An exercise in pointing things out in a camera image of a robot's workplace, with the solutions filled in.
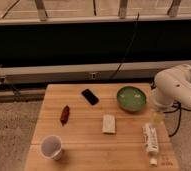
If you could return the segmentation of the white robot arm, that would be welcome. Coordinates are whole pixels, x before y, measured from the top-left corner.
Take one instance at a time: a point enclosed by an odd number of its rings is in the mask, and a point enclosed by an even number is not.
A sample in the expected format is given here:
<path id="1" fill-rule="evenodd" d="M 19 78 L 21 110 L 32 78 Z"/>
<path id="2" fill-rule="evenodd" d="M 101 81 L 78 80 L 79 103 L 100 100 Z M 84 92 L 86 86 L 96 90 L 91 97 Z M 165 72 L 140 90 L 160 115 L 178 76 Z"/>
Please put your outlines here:
<path id="1" fill-rule="evenodd" d="M 157 111 L 166 111 L 174 101 L 191 110 L 191 65 L 162 70 L 155 75 L 154 83 L 151 102 Z"/>

